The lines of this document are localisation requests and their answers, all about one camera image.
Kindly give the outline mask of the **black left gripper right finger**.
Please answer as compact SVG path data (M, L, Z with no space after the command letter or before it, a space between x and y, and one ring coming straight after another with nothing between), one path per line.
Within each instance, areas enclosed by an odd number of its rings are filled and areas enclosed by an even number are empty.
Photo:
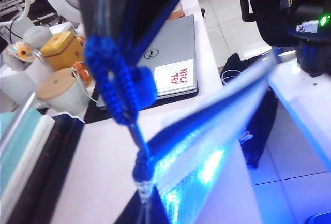
M169 224L169 220L156 187L153 187L145 205L145 221L149 224Z

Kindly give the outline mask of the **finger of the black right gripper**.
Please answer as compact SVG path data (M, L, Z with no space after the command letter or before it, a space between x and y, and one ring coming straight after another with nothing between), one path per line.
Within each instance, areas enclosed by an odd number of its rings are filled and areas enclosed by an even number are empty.
M123 53L141 53L179 0L128 0L116 43Z
M98 0L78 0L79 10L87 36L98 35Z

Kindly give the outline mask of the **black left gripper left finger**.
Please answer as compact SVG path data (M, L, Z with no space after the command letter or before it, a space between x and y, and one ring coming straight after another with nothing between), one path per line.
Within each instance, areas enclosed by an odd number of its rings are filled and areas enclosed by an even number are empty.
M144 206L141 203L139 193L136 191L117 218L115 224L143 223L143 220Z

